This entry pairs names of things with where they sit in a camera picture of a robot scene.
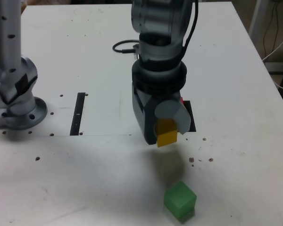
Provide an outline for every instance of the gray robot arm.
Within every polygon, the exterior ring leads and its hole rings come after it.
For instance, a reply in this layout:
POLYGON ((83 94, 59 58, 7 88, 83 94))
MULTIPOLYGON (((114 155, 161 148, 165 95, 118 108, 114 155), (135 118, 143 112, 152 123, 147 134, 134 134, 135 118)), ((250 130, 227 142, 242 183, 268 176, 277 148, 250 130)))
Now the gray robot arm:
POLYGON ((0 0, 0 128, 27 129, 45 118, 45 102, 32 94, 37 78, 21 55, 21 1, 0 0))
POLYGON ((191 0, 134 0, 132 26, 139 35, 139 60, 132 67, 133 110, 148 144, 164 146, 177 141, 177 132, 189 131, 191 117, 181 102, 187 68, 181 61, 190 35, 183 46, 191 0))

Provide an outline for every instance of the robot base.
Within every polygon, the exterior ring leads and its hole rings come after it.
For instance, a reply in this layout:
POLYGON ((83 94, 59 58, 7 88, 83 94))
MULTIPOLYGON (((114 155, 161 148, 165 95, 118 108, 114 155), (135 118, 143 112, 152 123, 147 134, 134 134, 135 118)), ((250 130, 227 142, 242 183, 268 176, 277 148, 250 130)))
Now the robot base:
POLYGON ((6 109, 0 109, 0 129, 29 129, 39 124, 47 114, 46 103, 38 98, 34 98, 36 105, 35 108, 23 115, 9 115, 6 109))

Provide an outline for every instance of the table surface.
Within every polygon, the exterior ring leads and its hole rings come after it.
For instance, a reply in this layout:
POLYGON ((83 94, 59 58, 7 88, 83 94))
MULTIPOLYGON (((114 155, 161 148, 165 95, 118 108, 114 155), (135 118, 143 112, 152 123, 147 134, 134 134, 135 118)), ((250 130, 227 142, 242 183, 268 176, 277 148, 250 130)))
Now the table surface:
POLYGON ((283 226, 283 101, 233 5, 199 6, 182 89, 197 132, 163 148, 133 113, 133 54, 111 49, 138 38, 130 17, 130 5, 24 11, 22 53, 49 113, 0 130, 0 226, 180 225, 163 205, 180 180, 198 197, 186 225, 283 226), (89 94, 83 135, 69 136, 78 92, 89 94))

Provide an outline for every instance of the wire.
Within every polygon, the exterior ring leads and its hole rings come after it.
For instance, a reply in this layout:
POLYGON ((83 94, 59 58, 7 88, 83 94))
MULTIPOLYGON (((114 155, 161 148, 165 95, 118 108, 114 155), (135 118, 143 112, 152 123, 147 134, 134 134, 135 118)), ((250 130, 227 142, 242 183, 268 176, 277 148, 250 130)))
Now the wire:
MULTIPOLYGON (((273 51, 271 52, 268 56, 266 56, 265 58, 262 59, 262 61, 264 62, 270 55, 272 55, 274 52, 276 52, 281 46, 283 45, 283 42, 273 51)), ((273 80, 274 84, 280 88, 280 89, 283 89, 282 86, 279 86, 274 80, 273 80)))
POLYGON ((277 41, 278 32, 279 32, 279 17, 278 17, 278 6, 279 6, 279 2, 280 2, 280 0, 278 0, 277 5, 276 5, 276 7, 275 7, 275 17, 276 17, 276 21, 277 21, 277 31, 276 31, 276 33, 275 33, 275 40, 274 40, 274 45, 273 45, 272 52, 273 52, 273 50, 275 49, 275 43, 276 43, 276 41, 277 41))
MULTIPOLYGON (((193 24, 192 24, 192 28, 191 28, 190 34, 189 34, 187 40, 185 41, 184 47, 183 47, 183 49, 182 49, 182 52, 181 52, 181 59, 184 57, 185 52, 187 51, 189 42, 190 42, 191 37, 192 37, 192 35, 193 35, 194 31, 195 31, 197 19, 198 19, 198 0, 195 0, 195 16, 194 16, 194 21, 193 21, 193 24)), ((120 41, 120 42, 118 42, 117 44, 115 44, 115 45, 112 47, 112 49, 113 49, 113 51, 115 51, 115 52, 117 52, 117 53, 135 53, 135 52, 136 52, 136 49, 138 48, 136 45, 134 45, 133 48, 130 48, 130 49, 122 49, 122 50, 116 49, 117 46, 119 46, 119 45, 121 45, 121 44, 125 44, 125 43, 130 43, 130 42, 139 43, 138 40, 125 40, 125 41, 120 41)))
POLYGON ((273 18, 274 18, 274 9, 275 9, 276 4, 277 4, 277 2, 275 1, 273 9, 272 9, 272 17, 270 18, 269 24, 268 24, 266 31, 264 33, 264 36, 263 36, 264 57, 266 57, 266 55, 267 55, 266 48, 265 48, 265 37, 266 37, 266 34, 267 34, 267 32, 270 28, 270 25, 272 24, 273 18))
POLYGON ((282 87, 282 86, 279 86, 274 80, 273 80, 273 82, 274 82, 275 86, 277 86, 277 87, 283 89, 283 87, 282 87))
POLYGON ((125 43, 131 43, 131 42, 134 42, 134 43, 139 43, 138 40, 125 40, 125 41, 120 41, 118 42, 117 44, 115 44, 112 49, 114 52, 117 52, 117 53, 135 53, 136 52, 136 49, 135 48, 128 48, 128 49, 122 49, 122 50, 118 50, 116 49, 116 47, 118 47, 119 45, 122 45, 122 44, 125 44, 125 43))
POLYGON ((273 52, 271 52, 265 58, 263 58, 262 61, 264 62, 269 56, 271 56, 274 52, 276 52, 282 45, 283 45, 283 42, 273 52))
POLYGON ((182 50, 182 58, 184 57, 185 52, 187 51, 189 42, 190 42, 191 37, 192 37, 192 35, 194 33, 194 30, 195 30, 195 27, 196 27, 196 23, 197 23, 197 19, 198 19, 198 0, 195 0, 195 16, 194 16, 194 21, 193 21, 193 25, 192 25, 190 34, 189 34, 187 40, 185 41, 185 44, 184 44, 184 47, 183 47, 183 50, 182 50))

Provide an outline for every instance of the yellow cube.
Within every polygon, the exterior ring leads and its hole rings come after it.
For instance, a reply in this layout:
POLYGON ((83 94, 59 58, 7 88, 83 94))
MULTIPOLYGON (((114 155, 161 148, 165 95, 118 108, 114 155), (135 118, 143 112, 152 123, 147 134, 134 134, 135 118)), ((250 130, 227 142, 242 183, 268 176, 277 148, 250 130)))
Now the yellow cube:
POLYGON ((177 125, 173 119, 158 119, 156 122, 157 147, 177 141, 177 125))

